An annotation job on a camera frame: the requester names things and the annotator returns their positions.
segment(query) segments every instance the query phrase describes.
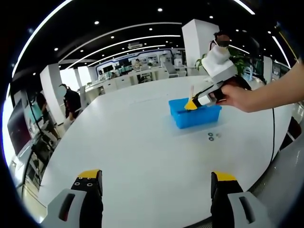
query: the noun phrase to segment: white table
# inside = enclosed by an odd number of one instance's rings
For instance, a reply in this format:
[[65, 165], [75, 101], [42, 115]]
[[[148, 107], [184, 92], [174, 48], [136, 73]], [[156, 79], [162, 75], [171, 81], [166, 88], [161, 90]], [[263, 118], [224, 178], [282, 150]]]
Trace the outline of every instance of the white table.
[[[180, 130], [168, 101], [200, 89], [204, 76], [131, 86], [95, 99], [76, 119], [45, 171], [39, 199], [47, 205], [85, 170], [103, 171], [103, 227], [177, 228], [210, 216], [212, 171], [233, 174], [243, 190], [267, 168], [272, 111], [224, 106], [218, 123]], [[291, 106], [275, 109], [275, 151]], [[208, 140], [208, 133], [221, 137]]]

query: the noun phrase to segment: yellow object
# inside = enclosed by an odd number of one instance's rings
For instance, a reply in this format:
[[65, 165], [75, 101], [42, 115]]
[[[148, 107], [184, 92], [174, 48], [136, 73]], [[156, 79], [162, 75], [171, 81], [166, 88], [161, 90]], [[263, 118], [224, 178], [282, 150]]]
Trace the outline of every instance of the yellow object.
[[193, 100], [189, 100], [188, 103], [185, 105], [186, 110], [196, 110], [197, 106], [194, 104]]
[[99, 170], [84, 171], [81, 174], [79, 174], [78, 177], [82, 177], [82, 178], [96, 178], [98, 171]]
[[228, 173], [224, 173], [224, 172], [214, 172], [217, 177], [218, 177], [218, 181], [236, 181], [237, 179], [232, 176], [231, 174]]

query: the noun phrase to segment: white pillar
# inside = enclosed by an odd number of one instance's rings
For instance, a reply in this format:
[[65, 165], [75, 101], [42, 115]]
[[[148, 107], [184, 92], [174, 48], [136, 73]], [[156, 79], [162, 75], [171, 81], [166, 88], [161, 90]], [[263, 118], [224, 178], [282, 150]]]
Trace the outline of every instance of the white pillar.
[[196, 60], [208, 53], [210, 41], [214, 40], [214, 33], [219, 32], [215, 24], [193, 19], [182, 28], [186, 60], [188, 67], [194, 67]]
[[271, 83], [272, 77], [272, 59], [264, 56], [264, 78], [268, 83]]
[[92, 82], [97, 81], [98, 80], [98, 75], [97, 75], [96, 67], [92, 66], [92, 67], [88, 67], [88, 69], [89, 69], [89, 73], [90, 73], [90, 77], [92, 79]]
[[77, 82], [78, 82], [78, 85], [79, 85], [79, 88], [80, 88], [80, 87], [82, 87], [82, 84], [81, 84], [79, 71], [78, 71], [78, 69], [74, 69], [74, 70], [75, 70], [75, 76], [76, 76], [76, 79], [77, 79]]
[[58, 87], [62, 84], [59, 64], [46, 66], [40, 73], [40, 80], [49, 110], [56, 123], [58, 125], [62, 124], [65, 120], [65, 116], [60, 108], [60, 105], [63, 104], [63, 98], [57, 94]]

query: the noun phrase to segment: white cabinet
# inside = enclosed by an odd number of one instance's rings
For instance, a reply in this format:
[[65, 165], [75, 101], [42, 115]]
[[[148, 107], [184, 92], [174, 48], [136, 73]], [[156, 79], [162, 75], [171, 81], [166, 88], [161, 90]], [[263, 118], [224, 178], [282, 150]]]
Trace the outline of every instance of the white cabinet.
[[109, 93], [117, 90], [115, 79], [107, 80], [102, 83], [104, 87], [104, 92]]
[[120, 76], [114, 79], [117, 89], [122, 89], [131, 86], [131, 80], [128, 75]]

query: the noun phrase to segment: black cable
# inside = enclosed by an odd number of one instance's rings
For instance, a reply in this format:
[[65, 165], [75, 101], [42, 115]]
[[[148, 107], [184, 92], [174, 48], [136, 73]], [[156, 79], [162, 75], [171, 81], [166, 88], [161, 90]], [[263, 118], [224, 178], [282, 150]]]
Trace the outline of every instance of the black cable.
[[275, 154], [275, 136], [276, 136], [276, 125], [275, 125], [275, 110], [274, 108], [272, 109], [272, 118], [273, 118], [273, 123], [274, 123], [274, 136], [272, 139], [272, 154], [271, 154], [271, 160], [270, 163], [268, 165], [268, 167], [270, 166], [272, 159], [274, 158], [274, 154]]

